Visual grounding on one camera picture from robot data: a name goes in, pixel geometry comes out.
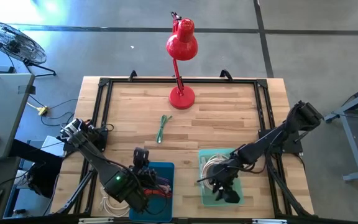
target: electric fan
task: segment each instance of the electric fan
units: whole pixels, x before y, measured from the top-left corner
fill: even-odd
[[[36,77],[56,75],[55,71],[40,66],[46,62],[47,56],[43,48],[21,31],[0,22],[0,51],[20,60],[30,71],[29,66],[36,66],[52,73],[36,75]]]

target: green object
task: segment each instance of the green object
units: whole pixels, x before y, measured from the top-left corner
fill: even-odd
[[[232,152],[234,149],[202,149],[198,151],[198,165],[199,165],[199,176],[201,179],[201,172],[203,170],[203,167],[205,163],[208,161],[209,158],[212,156],[215,156],[216,154],[224,155],[227,157],[230,157],[230,152]],[[233,190],[237,192],[237,194],[240,197],[239,203],[227,203],[223,199],[219,201],[215,201],[215,198],[218,193],[212,194],[212,190],[205,187],[204,183],[201,181],[199,183],[200,190],[201,190],[201,201],[204,206],[210,207],[210,206],[238,206],[244,204],[244,195],[242,194],[242,187],[241,187],[241,181],[238,178],[235,178],[233,180]]]
[[[167,115],[162,115],[162,117],[161,117],[161,122],[160,122],[160,129],[159,129],[159,131],[157,132],[157,137],[156,137],[156,139],[157,139],[157,143],[161,143],[162,142],[162,131],[163,131],[163,129],[164,129],[164,126],[165,126],[165,124],[169,121],[169,119],[171,119],[172,118],[172,116],[169,116],[169,118],[167,118]]]

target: concrete floor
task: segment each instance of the concrete floor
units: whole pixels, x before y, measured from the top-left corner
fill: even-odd
[[[170,27],[169,12],[176,11],[192,18],[197,28],[258,28],[252,0],[95,2],[0,0],[0,21]],[[358,0],[259,2],[266,29],[358,30]],[[129,75],[132,70],[140,76],[173,74],[165,51],[169,33],[25,33],[45,49],[48,59],[44,66],[58,73],[57,77],[37,78],[34,84],[35,97],[49,106],[76,98],[84,75]],[[267,76],[259,34],[197,33],[196,38],[198,55],[189,62],[180,62],[182,75],[218,76],[225,68],[234,77]],[[328,114],[358,91],[358,35],[267,35],[267,44],[274,77],[284,78],[291,104],[309,101],[322,114]],[[20,62],[14,63],[19,72],[26,72]],[[9,64],[0,52],[0,65]],[[75,103],[71,102],[53,110],[51,116],[74,109]],[[59,128],[42,125],[34,110],[26,108],[16,138],[44,139],[58,131]],[[302,144],[315,213],[324,218],[358,221],[358,181],[342,181],[342,175],[357,171],[357,167],[341,123],[322,124]]]

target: fan stand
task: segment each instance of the fan stand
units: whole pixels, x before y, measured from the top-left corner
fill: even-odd
[[[50,68],[45,68],[45,67],[40,66],[40,65],[36,65],[36,64],[30,62],[30,61],[27,60],[27,59],[24,59],[23,63],[24,63],[25,67],[28,69],[28,71],[29,71],[31,74],[32,74],[32,72],[31,72],[29,66],[39,67],[39,68],[42,68],[42,69],[44,69],[44,70],[46,70],[46,71],[50,71],[50,72],[51,72],[51,73],[45,73],[45,74],[40,74],[40,75],[34,75],[35,77],[44,77],[44,76],[49,76],[49,75],[55,76],[55,75],[56,75],[56,72],[55,72],[54,70],[52,70],[52,69],[50,69]]]

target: lamp base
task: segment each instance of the lamp base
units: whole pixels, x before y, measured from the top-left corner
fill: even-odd
[[[184,110],[191,107],[194,104],[194,100],[196,98],[194,91],[188,87],[183,87],[183,96],[179,95],[179,89],[176,86],[172,89],[171,93],[169,94],[169,102],[171,105],[179,110]]]

